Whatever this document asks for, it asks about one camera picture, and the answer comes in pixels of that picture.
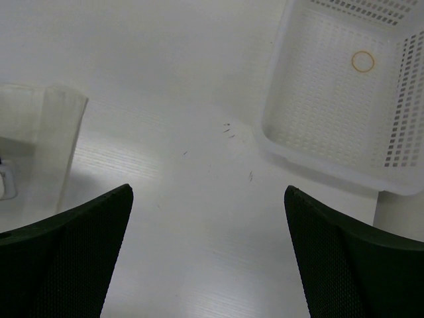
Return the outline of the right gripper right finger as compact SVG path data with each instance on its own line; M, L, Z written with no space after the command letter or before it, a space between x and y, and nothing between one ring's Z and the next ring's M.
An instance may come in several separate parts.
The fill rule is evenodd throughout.
M422 317L423 243L338 212L290 185L290 237L311 317Z

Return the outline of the white pleated skirt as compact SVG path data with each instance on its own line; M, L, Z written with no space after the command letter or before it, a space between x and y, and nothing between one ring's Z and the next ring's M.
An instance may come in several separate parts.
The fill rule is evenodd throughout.
M61 85L1 84L1 214L59 210L88 97Z

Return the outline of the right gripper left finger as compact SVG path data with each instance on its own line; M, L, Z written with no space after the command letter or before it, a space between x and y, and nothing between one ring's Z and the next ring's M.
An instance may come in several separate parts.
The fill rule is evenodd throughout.
M1 316L100 317L132 206L124 184L1 233Z

